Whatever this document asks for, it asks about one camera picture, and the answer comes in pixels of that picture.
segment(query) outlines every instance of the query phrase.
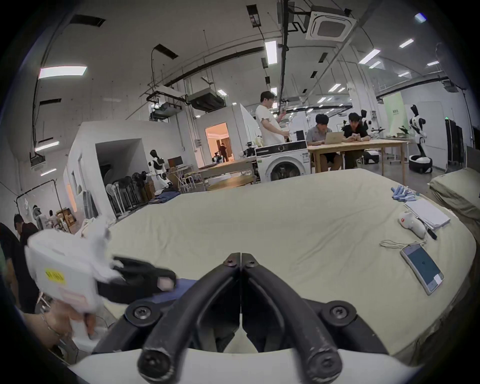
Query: smartphone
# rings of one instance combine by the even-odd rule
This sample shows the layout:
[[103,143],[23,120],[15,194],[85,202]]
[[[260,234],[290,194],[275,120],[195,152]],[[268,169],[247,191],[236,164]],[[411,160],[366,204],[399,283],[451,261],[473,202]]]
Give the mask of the smartphone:
[[413,269],[427,295],[431,295],[444,279],[444,275],[438,269],[421,245],[408,245],[400,251],[405,261]]

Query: notebook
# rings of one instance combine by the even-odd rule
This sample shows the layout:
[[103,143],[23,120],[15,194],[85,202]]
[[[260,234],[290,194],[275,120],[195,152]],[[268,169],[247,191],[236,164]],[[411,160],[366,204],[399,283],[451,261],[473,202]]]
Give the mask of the notebook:
[[427,200],[407,201],[405,205],[422,219],[430,229],[437,229],[450,222],[450,218],[446,214]]

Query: man in black shirt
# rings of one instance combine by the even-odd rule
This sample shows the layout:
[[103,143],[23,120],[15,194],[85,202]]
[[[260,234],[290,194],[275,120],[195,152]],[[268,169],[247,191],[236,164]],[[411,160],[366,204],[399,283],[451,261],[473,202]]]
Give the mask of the man in black shirt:
[[[369,141],[365,126],[359,124],[360,116],[358,113],[352,112],[348,115],[349,125],[342,128],[343,135],[346,142],[354,141]],[[357,159],[362,157],[363,150],[360,151],[347,151],[345,152],[345,169],[353,169],[357,167]]]

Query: wooden table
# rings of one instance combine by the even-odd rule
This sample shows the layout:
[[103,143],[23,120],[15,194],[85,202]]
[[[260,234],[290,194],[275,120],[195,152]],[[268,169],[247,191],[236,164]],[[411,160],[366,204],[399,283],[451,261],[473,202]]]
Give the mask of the wooden table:
[[214,165],[213,167],[199,169],[197,173],[200,175],[200,178],[202,179],[202,185],[205,189],[205,179],[209,177],[220,176],[225,173],[240,172],[245,170],[251,170],[253,176],[253,164],[256,161],[256,156],[250,156],[240,160],[226,161],[225,163],[220,163]]
[[315,160],[315,173],[319,173],[320,172],[320,155],[323,153],[340,152],[341,155],[343,156],[345,152],[348,152],[348,151],[359,151],[364,149],[380,148],[381,157],[382,157],[382,176],[383,176],[385,148],[400,147],[400,158],[402,163],[402,183],[403,185],[406,185],[405,159],[404,159],[404,149],[403,149],[404,143],[407,143],[407,142],[402,140],[375,139],[370,141],[356,141],[351,143],[323,144],[323,145],[309,146],[308,151],[310,153],[313,153],[313,158]]
[[217,191],[219,189],[230,189],[241,187],[242,185],[253,184],[255,182],[256,176],[255,175],[243,175],[232,177],[230,179],[225,179],[215,183],[214,185],[210,185],[207,188],[207,191]]

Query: human hand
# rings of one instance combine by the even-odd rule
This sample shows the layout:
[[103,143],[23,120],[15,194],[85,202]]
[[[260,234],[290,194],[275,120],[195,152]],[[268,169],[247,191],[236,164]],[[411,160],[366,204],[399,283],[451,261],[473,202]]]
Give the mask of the human hand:
[[81,313],[73,309],[71,305],[60,300],[52,302],[50,312],[45,313],[44,317],[50,328],[61,335],[72,331],[70,319],[75,321],[84,320],[89,335],[92,335],[95,330],[95,315],[88,314],[84,317]]

